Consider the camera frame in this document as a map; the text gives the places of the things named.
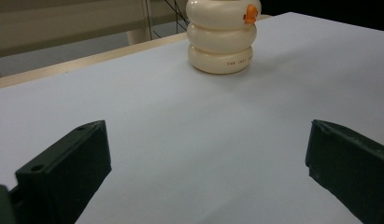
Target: white tabletop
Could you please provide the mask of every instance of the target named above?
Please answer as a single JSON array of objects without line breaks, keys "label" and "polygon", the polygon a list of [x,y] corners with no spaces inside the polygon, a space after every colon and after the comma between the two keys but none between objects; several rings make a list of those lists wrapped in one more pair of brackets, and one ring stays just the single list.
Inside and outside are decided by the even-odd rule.
[{"label": "white tabletop", "polygon": [[294,13],[257,27],[235,75],[195,70],[184,40],[0,89],[0,184],[104,119],[113,171],[78,223],[360,223],[306,147],[313,119],[384,145],[384,32]]}]

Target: gray floor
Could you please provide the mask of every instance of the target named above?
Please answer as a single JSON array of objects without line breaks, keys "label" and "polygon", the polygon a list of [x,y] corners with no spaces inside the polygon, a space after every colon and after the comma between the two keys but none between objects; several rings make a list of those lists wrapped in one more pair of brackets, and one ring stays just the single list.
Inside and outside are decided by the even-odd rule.
[{"label": "gray floor", "polygon": [[[183,21],[180,21],[180,24],[183,28],[187,27]],[[178,25],[178,33],[185,32],[181,26]],[[177,33],[177,24],[175,22],[170,22],[154,26],[151,29],[151,33],[153,39],[175,35]],[[127,40],[127,33],[125,32],[61,45],[49,49],[40,49],[11,55],[0,58],[0,74],[4,77],[11,76],[21,72],[34,70],[56,63],[68,62],[126,46],[129,46],[129,44]]]}]

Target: white stacked container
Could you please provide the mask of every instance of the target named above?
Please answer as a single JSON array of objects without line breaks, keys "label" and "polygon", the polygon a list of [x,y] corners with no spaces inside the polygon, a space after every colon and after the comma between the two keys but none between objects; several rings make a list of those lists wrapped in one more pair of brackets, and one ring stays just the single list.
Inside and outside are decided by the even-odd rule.
[{"label": "white stacked container", "polygon": [[189,61],[212,74],[232,74],[246,68],[253,56],[259,0],[189,0],[191,23]]}]

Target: table surface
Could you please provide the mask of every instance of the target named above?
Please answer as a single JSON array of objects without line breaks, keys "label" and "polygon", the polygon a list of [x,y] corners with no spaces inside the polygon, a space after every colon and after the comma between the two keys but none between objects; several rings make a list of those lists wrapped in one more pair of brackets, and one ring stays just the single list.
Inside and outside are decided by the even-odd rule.
[{"label": "table surface", "polygon": [[313,119],[384,145],[384,32],[286,13],[251,65],[208,75],[187,39],[0,88],[0,184],[104,119],[113,171],[78,223],[361,223],[308,176]]}]

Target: orange knob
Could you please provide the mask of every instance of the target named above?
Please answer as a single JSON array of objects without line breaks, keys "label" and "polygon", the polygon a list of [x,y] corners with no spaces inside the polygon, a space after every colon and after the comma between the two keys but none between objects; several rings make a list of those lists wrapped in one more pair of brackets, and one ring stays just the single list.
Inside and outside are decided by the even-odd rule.
[{"label": "orange knob", "polygon": [[247,14],[244,15],[245,24],[253,24],[258,17],[258,8],[254,5],[248,5]]}]

